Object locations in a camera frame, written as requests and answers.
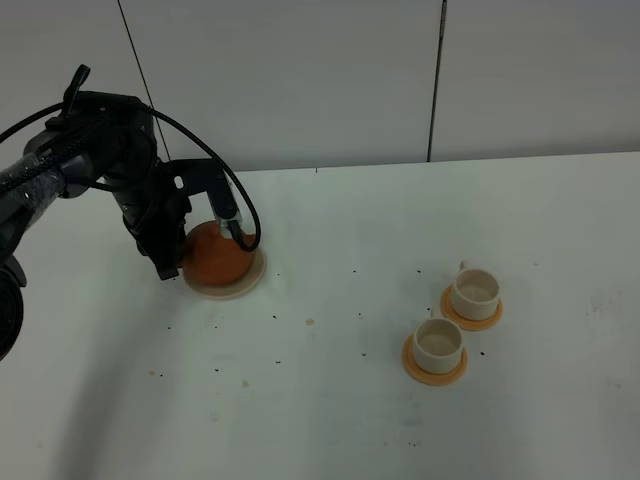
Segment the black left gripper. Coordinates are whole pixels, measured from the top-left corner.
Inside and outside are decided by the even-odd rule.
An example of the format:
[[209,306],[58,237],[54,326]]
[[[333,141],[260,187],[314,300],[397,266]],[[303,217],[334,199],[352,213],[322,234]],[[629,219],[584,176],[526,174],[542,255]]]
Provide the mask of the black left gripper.
[[128,232],[162,281],[179,275],[188,200],[157,155],[151,109],[134,96],[81,91],[37,113],[44,130],[23,152],[23,197],[37,218],[57,198],[113,195]]

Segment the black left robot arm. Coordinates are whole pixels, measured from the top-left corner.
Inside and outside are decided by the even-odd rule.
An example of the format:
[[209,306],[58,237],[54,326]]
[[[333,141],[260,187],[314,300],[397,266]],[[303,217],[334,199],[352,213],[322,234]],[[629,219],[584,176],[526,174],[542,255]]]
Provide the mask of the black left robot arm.
[[178,197],[170,163],[157,155],[153,123],[174,120],[133,96],[67,92],[2,132],[8,140],[42,120],[44,130],[1,172],[1,353],[24,322],[27,278],[15,252],[26,232],[58,198],[88,190],[112,194],[139,252],[163,280],[177,276],[189,201]]

